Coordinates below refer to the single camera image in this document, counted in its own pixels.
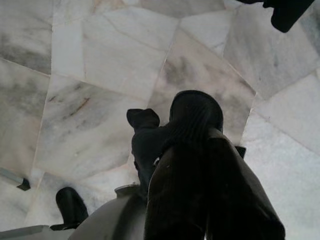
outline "dark fabric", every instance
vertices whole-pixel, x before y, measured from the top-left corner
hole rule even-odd
[[[152,109],[129,109],[126,117],[134,128],[132,154],[140,179],[140,195],[145,202],[156,169],[155,160],[174,144],[201,151],[208,129],[222,130],[223,124],[219,104],[210,95],[196,90],[176,95],[170,109],[170,122],[165,126],[159,127],[159,117]]]
[[[145,240],[204,238],[208,204],[201,159],[184,144],[163,155],[149,186]]]
[[[238,0],[245,4],[263,3],[265,8],[274,8],[272,25],[287,33],[315,0]]]
[[[258,178],[215,129],[222,126],[214,116],[219,108],[211,105],[217,103],[184,94],[185,101],[181,95],[173,101],[166,126],[158,127],[151,109],[127,112],[147,194],[144,240],[200,240],[205,232],[209,240],[284,240],[284,226]]]
[[[285,228],[259,179],[225,138],[207,142],[208,240],[284,240]]]

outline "black boot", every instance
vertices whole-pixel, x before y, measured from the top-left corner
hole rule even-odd
[[[76,229],[89,216],[84,201],[72,187],[60,189],[55,200],[62,215],[63,224],[51,226],[52,230]]]

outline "gray metal object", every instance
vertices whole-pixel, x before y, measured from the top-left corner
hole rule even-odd
[[[0,175],[6,182],[16,186],[18,189],[21,189],[23,191],[27,191],[30,189],[29,181],[23,177],[17,176],[12,171],[0,167]]]

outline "leg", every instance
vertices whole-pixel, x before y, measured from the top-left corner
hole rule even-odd
[[[284,240],[285,229],[259,179],[218,130],[207,142],[208,239]]]

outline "dark trousers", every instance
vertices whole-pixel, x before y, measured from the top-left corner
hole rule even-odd
[[[285,239],[259,179],[215,129],[202,149],[176,144],[162,156],[149,185],[144,239],[205,234],[208,240]]]

